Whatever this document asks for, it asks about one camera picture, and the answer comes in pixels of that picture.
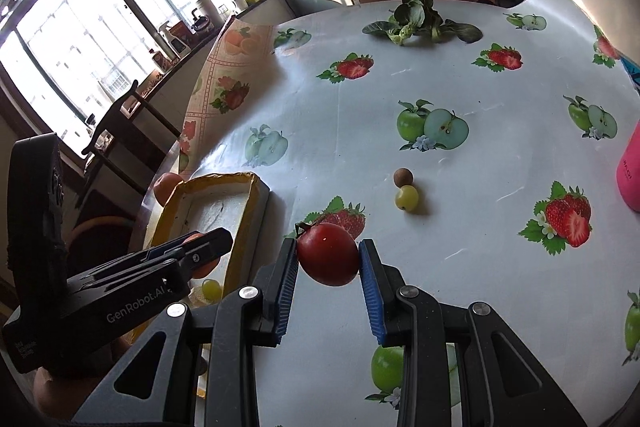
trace blue object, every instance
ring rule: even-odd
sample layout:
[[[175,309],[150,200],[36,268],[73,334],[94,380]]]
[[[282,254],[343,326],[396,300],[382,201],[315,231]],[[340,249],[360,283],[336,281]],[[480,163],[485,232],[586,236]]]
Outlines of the blue object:
[[[282,277],[282,286],[278,292],[276,300],[276,317],[274,334],[279,344],[284,334],[287,332],[289,324],[289,314],[291,312],[291,301],[293,300],[293,290],[296,287],[296,278],[298,277],[298,256],[295,250],[289,253],[287,264]]]
[[[364,241],[361,241],[358,245],[358,252],[360,253],[360,282],[362,283],[364,301],[367,305],[371,333],[378,339],[378,343],[382,345],[386,338],[382,294],[380,293],[378,281],[373,272],[371,259],[367,253],[367,247]]]
[[[634,83],[634,87],[636,89],[640,89],[640,66],[638,66],[634,61],[632,61],[628,57],[625,57],[624,55],[620,57],[620,61],[625,67],[625,71],[631,77],[631,81]]]

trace metal screw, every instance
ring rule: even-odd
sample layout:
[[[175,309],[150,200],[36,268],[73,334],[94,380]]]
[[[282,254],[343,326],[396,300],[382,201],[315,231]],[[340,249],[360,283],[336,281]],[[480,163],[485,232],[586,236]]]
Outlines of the metal screw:
[[[418,296],[419,290],[415,286],[402,286],[400,288],[400,295],[402,297],[407,297],[408,299],[413,299]]]
[[[474,302],[474,305],[471,306],[471,309],[476,315],[488,315],[491,313],[491,306],[486,302]]]
[[[181,302],[174,302],[166,309],[166,314],[170,317],[179,317],[185,311],[187,311],[187,306],[185,306]]]
[[[243,299],[253,299],[257,295],[258,288],[255,288],[254,286],[245,286],[240,289],[240,296]]]

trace fruit print tablecloth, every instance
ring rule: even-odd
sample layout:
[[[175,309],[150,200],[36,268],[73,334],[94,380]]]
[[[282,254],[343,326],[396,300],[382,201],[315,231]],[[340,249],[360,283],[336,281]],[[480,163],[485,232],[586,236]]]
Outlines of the fruit print tablecloth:
[[[269,185],[260,250],[324,216],[441,302],[488,302],[599,425],[640,378],[640,221],[615,181],[640,110],[624,57],[570,0],[436,1],[483,31],[474,44],[361,33],[397,4],[235,22],[196,84],[181,170]],[[401,167],[412,214],[394,204]],[[395,425],[401,357],[376,347],[358,278],[300,270],[282,345],[255,353],[260,424]]]

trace kettle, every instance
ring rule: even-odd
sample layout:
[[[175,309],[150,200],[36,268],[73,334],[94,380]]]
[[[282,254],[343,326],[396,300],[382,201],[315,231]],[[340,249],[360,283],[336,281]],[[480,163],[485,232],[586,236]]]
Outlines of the kettle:
[[[191,29],[193,29],[193,31],[195,31],[196,33],[206,32],[210,29],[211,26],[209,17],[207,17],[206,15],[201,15],[200,17],[198,17],[196,15],[197,11],[198,8],[194,8],[193,10],[191,10],[191,15],[193,16],[193,24],[191,25]]]

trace pink bottle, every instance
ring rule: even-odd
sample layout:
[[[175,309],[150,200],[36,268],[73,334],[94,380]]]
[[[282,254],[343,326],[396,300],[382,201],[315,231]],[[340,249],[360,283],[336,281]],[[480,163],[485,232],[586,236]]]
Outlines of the pink bottle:
[[[631,135],[616,170],[616,180],[622,199],[630,208],[640,212],[640,122]]]

